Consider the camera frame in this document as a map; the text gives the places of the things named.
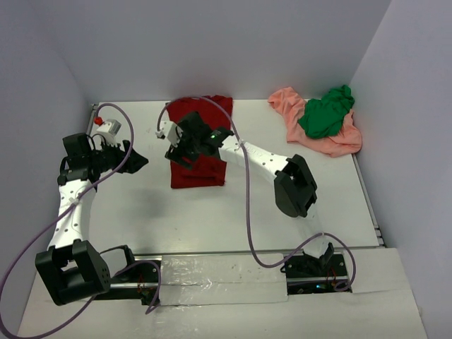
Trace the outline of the red t-shirt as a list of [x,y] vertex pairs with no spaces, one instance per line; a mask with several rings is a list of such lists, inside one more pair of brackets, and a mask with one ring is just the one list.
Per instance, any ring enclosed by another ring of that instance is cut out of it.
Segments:
[[[229,117],[232,116],[233,99],[222,95],[205,96],[203,99],[184,98],[167,107],[169,119],[178,123],[190,112],[198,112],[202,120],[212,130],[225,127],[230,130]],[[227,163],[220,158],[200,155],[192,169],[187,169],[169,161],[171,169],[170,186],[173,189],[186,189],[225,184]]]

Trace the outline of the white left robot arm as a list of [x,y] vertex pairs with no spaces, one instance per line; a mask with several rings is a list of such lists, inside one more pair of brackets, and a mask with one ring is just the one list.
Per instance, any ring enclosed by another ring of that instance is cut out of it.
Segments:
[[100,182],[114,173],[134,174],[148,159],[133,149],[133,142],[103,139],[94,149],[86,133],[63,139],[59,216],[46,251],[35,257],[35,267],[53,302],[62,306],[109,291],[106,262],[88,240],[90,215]]

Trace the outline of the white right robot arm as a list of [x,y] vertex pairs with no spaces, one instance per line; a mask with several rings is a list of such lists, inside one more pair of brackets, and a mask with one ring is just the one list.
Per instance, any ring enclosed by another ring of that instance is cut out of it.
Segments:
[[255,173],[268,180],[279,211],[304,221],[302,269],[315,276],[330,270],[334,246],[323,233],[316,209],[317,184],[301,155],[286,157],[264,150],[238,138],[233,126],[212,129],[198,112],[188,113],[177,123],[159,123],[156,135],[170,144],[165,157],[188,170],[204,155],[243,167],[247,179]]

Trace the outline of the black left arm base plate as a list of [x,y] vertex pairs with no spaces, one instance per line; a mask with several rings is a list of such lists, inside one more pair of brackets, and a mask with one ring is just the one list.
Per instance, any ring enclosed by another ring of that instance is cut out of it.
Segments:
[[157,287],[157,268],[140,263],[113,277],[109,292],[96,296],[95,301],[139,300],[143,306],[150,306]]

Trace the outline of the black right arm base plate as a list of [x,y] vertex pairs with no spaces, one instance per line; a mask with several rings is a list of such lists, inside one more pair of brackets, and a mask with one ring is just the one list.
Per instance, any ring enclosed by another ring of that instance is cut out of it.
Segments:
[[288,295],[310,295],[338,292],[348,284],[348,272],[342,254],[333,254],[324,268],[305,255],[290,258],[280,268],[286,277]]

